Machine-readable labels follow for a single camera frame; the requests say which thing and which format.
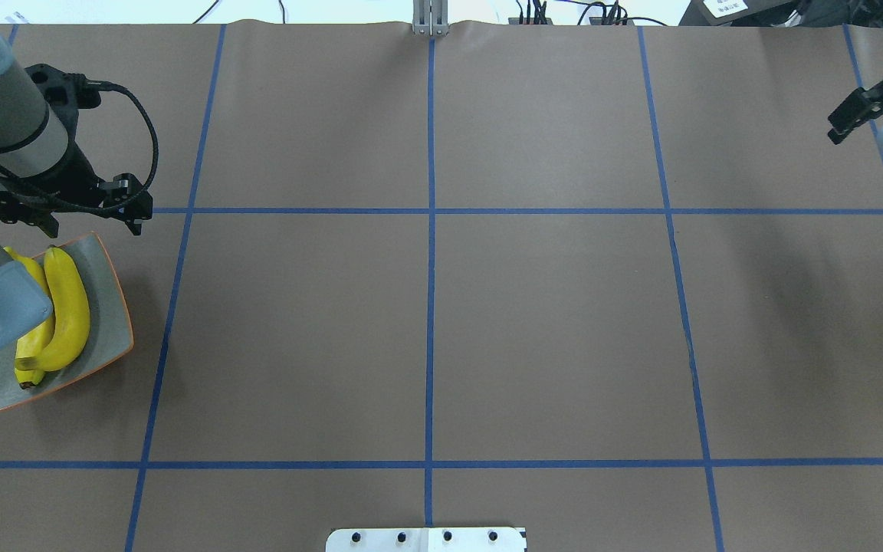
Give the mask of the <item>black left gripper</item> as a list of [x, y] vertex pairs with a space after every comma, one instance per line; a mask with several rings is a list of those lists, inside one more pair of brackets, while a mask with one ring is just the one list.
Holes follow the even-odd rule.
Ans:
[[154, 125], [143, 104], [123, 85], [50, 65], [31, 65], [25, 73], [41, 95], [45, 112], [31, 139], [0, 153], [0, 221], [22, 223], [56, 238], [55, 214], [85, 213], [116, 219], [130, 234], [141, 235], [143, 223], [153, 215], [148, 191], [154, 171], [144, 181], [130, 172], [103, 179], [78, 146], [76, 132], [81, 110], [98, 107], [104, 92], [117, 92], [132, 101], [153, 136]]

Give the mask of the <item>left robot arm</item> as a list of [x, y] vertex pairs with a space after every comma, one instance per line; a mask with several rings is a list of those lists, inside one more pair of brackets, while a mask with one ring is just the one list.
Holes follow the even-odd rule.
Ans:
[[[78, 115], [98, 107], [104, 92], [129, 98], [143, 117], [152, 148], [145, 179], [130, 172], [103, 179], [78, 146]], [[159, 155], [154, 123], [129, 88], [50, 65], [22, 67], [0, 35], [2, 222], [26, 224], [53, 238], [59, 230], [56, 214], [85, 213], [122, 221], [130, 233], [140, 235], [152, 217], [149, 189]], [[45, 322], [57, 307], [0, 247], [0, 350]]]

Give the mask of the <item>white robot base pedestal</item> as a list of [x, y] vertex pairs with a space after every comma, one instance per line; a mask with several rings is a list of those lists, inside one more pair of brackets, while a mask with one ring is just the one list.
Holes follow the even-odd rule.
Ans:
[[326, 551], [527, 551], [517, 527], [366, 527], [330, 532]]

